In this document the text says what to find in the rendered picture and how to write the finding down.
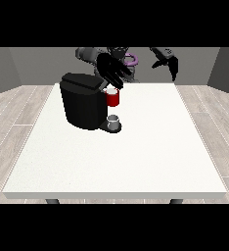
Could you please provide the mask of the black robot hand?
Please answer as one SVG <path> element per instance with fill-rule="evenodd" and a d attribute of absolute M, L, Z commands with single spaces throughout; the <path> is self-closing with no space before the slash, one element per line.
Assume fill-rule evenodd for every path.
<path fill-rule="evenodd" d="M 168 66 L 172 80 L 176 80 L 178 74 L 178 59 L 175 56 L 172 56 L 170 58 L 163 58 L 161 60 L 156 61 L 152 65 L 152 68 L 155 69 L 160 66 Z"/>
<path fill-rule="evenodd" d="M 97 56 L 97 70 L 100 76 L 117 89 L 123 88 L 122 78 L 131 75 L 131 71 L 109 53 Z"/>

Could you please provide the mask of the grey coffee machine lid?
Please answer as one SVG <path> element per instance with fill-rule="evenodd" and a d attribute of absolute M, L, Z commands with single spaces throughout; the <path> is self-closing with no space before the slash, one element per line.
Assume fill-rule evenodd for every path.
<path fill-rule="evenodd" d="M 103 83 L 103 80 L 94 75 L 67 73 L 62 76 L 62 82 L 89 90 L 97 90 Z"/>

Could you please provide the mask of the black coffee machine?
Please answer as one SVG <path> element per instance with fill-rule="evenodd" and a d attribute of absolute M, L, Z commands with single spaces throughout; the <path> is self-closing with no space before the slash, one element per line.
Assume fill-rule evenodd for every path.
<path fill-rule="evenodd" d="M 108 105 L 106 93 L 101 89 L 89 90 L 80 86 L 60 82 L 60 89 L 67 120 L 81 129 L 102 129 L 109 133 L 121 131 L 108 129 Z"/>

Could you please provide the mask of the red pod holder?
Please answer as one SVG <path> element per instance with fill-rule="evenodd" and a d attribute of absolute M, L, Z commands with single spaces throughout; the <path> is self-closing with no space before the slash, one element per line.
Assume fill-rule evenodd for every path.
<path fill-rule="evenodd" d="M 119 90 L 115 88 L 108 88 L 106 90 L 107 105 L 115 107 L 119 104 Z"/>

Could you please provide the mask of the small grey cup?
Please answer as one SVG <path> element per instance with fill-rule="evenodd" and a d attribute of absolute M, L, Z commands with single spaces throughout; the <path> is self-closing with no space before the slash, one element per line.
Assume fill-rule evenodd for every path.
<path fill-rule="evenodd" d="M 117 115 L 109 115 L 107 117 L 108 129 L 116 130 L 119 127 L 119 118 Z"/>

